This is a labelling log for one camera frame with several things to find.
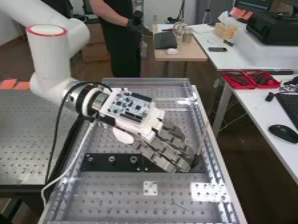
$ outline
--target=monitor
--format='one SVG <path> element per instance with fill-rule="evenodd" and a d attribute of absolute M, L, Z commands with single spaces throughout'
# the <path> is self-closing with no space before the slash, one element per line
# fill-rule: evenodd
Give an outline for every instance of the monitor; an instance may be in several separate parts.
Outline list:
<path fill-rule="evenodd" d="M 251 12 L 266 12 L 271 7 L 272 0 L 235 0 L 235 7 Z"/>

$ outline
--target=computer mouse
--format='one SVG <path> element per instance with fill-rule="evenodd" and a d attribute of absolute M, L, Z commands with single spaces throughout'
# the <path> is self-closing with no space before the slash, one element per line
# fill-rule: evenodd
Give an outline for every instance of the computer mouse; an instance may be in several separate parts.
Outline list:
<path fill-rule="evenodd" d="M 284 141 L 291 142 L 294 144 L 298 143 L 298 134 L 287 126 L 280 124 L 271 125 L 268 127 L 268 131 L 271 132 L 271 134 L 274 134 L 276 137 L 279 137 Z"/>
<path fill-rule="evenodd" d="M 178 54 L 178 50 L 174 48 L 169 48 L 166 54 Z"/>

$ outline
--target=red device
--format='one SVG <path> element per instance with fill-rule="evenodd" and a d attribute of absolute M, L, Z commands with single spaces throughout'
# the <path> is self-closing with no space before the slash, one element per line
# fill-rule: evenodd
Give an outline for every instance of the red device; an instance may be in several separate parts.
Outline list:
<path fill-rule="evenodd" d="M 254 81 L 255 87 L 259 89 L 275 89 L 280 85 L 266 71 L 244 70 L 243 73 Z"/>
<path fill-rule="evenodd" d="M 239 70 L 220 72 L 222 78 L 230 84 L 232 89 L 254 89 L 254 81 Z"/>

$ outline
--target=floor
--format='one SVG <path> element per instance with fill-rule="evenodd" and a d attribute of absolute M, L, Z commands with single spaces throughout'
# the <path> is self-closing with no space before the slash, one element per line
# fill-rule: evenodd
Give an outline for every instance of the floor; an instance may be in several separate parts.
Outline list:
<path fill-rule="evenodd" d="M 147 57 L 142 59 L 142 77 L 162 77 L 163 63 L 154 61 L 151 42 Z M 28 43 L 13 41 L 0 47 L 0 80 L 17 78 L 28 80 L 33 73 L 33 64 Z M 71 59 L 71 74 L 82 80 L 101 80 L 111 77 L 109 61 L 83 63 L 81 55 Z M 182 63 L 170 63 L 170 77 L 181 77 Z M 212 82 L 216 73 L 210 62 L 190 63 L 187 78 L 195 84 L 210 119 L 214 99 Z M 244 111 L 236 100 L 224 117 L 228 123 Z M 298 224 L 298 186 L 284 170 L 250 118 L 244 116 L 224 128 L 218 136 L 218 145 L 223 155 L 234 188 L 248 223 Z M 22 205 L 14 217 L 14 224 L 37 223 L 38 218 Z"/>

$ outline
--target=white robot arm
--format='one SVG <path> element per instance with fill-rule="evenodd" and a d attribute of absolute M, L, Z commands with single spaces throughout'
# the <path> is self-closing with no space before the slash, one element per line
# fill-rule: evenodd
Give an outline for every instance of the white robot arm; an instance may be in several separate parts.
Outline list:
<path fill-rule="evenodd" d="M 153 100 L 121 88 L 78 85 L 70 77 L 69 58 L 89 40 L 85 24 L 66 19 L 40 0 L 0 0 L 0 10 L 26 26 L 36 69 L 33 93 L 56 104 L 66 97 L 67 107 L 83 116 L 97 113 L 115 138 L 125 144 L 137 141 L 139 153 L 166 172 L 187 172 L 195 152 Z"/>

